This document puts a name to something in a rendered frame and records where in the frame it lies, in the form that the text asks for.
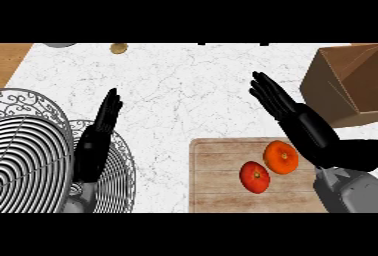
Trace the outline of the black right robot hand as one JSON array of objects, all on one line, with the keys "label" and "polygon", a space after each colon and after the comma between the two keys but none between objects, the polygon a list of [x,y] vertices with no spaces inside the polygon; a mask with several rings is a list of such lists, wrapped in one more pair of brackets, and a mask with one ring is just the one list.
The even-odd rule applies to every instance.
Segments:
[{"label": "black right robot hand", "polygon": [[378,169],[378,140],[343,140],[331,125],[299,103],[263,72],[253,72],[250,94],[272,115],[303,157],[318,168],[346,168],[362,172]]}]

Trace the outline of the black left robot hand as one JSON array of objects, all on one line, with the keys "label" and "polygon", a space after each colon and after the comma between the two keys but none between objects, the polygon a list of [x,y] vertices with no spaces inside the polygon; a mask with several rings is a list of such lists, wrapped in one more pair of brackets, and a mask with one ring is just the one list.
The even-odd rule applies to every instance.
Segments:
[{"label": "black left robot hand", "polygon": [[88,126],[74,151],[74,178],[76,182],[95,183],[105,169],[119,113],[123,101],[113,88],[102,101],[95,123]]}]

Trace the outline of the orange tomato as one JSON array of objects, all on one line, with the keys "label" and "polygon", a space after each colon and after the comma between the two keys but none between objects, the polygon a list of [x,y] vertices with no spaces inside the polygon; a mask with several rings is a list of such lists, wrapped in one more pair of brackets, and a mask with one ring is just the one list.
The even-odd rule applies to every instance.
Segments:
[{"label": "orange tomato", "polygon": [[299,167],[296,148],[281,140],[272,141],[265,149],[263,160],[277,174],[290,174]]}]

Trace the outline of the brown cardboard box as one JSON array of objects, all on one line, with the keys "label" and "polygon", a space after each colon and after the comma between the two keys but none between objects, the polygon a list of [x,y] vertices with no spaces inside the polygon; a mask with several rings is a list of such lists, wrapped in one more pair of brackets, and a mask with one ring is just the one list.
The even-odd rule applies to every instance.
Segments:
[{"label": "brown cardboard box", "polygon": [[378,122],[378,43],[320,48],[300,91],[334,128]]}]

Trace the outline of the red tomato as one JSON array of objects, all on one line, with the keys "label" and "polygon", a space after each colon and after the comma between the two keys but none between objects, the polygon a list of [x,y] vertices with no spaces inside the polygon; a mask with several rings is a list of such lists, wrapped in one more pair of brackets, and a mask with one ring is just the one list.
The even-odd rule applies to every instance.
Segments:
[{"label": "red tomato", "polygon": [[266,168],[257,162],[249,161],[241,167],[240,180],[250,192],[262,194],[271,184],[271,176]]}]

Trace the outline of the wooden cutting board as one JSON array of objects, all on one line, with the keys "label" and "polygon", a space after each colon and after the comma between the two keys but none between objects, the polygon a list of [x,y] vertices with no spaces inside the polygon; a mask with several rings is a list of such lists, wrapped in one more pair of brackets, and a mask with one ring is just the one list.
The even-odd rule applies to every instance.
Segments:
[{"label": "wooden cutting board", "polygon": [[269,172],[271,184],[262,194],[243,186],[240,171],[249,161],[265,164],[268,144],[286,137],[198,138],[190,144],[190,212],[325,213],[314,189],[315,167],[300,157],[287,175]]}]

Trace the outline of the brown wooden board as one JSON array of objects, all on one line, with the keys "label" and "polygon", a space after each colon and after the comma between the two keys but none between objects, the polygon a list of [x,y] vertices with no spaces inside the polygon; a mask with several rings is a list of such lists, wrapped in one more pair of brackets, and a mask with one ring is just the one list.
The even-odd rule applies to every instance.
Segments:
[{"label": "brown wooden board", "polygon": [[6,86],[32,47],[32,43],[0,43],[0,88]]}]

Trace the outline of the small tan round object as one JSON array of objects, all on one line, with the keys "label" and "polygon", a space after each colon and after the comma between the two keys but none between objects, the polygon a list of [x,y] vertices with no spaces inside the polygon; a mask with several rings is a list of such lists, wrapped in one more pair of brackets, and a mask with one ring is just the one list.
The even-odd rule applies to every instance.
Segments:
[{"label": "small tan round object", "polygon": [[128,51],[129,45],[126,43],[114,43],[111,45],[111,52],[114,54],[123,54]]}]

